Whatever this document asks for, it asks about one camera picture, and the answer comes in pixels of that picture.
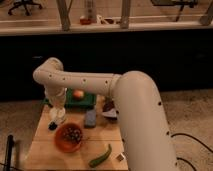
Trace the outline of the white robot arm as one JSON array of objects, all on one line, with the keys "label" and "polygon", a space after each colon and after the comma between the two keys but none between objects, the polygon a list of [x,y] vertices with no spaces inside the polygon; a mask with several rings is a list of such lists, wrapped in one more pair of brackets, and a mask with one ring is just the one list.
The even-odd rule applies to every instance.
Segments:
[{"label": "white robot arm", "polygon": [[51,57],[34,70],[33,79],[53,106],[65,104],[67,88],[112,100],[130,171],[180,171],[159,90],[146,73],[66,72]]}]

